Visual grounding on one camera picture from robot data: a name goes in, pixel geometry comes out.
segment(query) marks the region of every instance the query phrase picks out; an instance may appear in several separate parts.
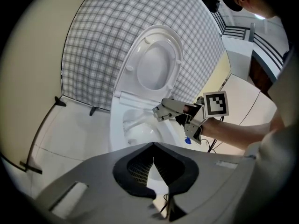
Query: toilet seat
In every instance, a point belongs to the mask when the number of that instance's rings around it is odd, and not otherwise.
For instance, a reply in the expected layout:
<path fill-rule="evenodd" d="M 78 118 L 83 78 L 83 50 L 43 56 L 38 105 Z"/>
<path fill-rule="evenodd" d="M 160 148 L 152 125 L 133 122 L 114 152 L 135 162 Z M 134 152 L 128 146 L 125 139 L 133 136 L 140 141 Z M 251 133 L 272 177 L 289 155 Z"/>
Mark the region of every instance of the toilet seat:
<path fill-rule="evenodd" d="M 179 36 L 169 27 L 153 25 L 129 50 L 114 87 L 114 96 L 129 93 L 161 102 L 170 96 L 183 58 Z"/>

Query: person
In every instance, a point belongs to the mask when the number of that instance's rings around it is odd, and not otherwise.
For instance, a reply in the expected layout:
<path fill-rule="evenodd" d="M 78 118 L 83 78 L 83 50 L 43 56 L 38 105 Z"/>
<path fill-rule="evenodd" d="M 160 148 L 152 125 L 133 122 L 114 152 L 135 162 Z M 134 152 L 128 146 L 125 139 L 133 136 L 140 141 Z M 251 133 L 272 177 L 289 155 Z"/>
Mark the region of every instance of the person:
<path fill-rule="evenodd" d="M 272 18 L 276 14 L 264 0 L 223 0 L 234 11 L 243 8 L 251 13 L 265 18 Z M 202 125 L 202 135 L 217 139 L 240 149 L 246 149 L 248 145 L 261 141 L 266 134 L 284 128 L 283 121 L 278 112 L 274 114 L 272 121 L 259 126 L 239 126 L 227 122 L 221 122 L 215 118 L 209 118 Z"/>

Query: checkered wall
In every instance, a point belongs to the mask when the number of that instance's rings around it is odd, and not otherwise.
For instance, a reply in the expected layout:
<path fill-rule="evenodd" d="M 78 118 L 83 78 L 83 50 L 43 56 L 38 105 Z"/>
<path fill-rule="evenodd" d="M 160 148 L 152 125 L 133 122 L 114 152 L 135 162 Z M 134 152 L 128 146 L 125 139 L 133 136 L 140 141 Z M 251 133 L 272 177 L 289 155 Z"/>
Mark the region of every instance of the checkered wall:
<path fill-rule="evenodd" d="M 199 0 L 85 0 L 64 46 L 63 94 L 110 110 L 126 54 L 154 24 L 171 27 L 182 40 L 184 58 L 172 94 L 192 102 L 224 52 L 217 27 Z"/>

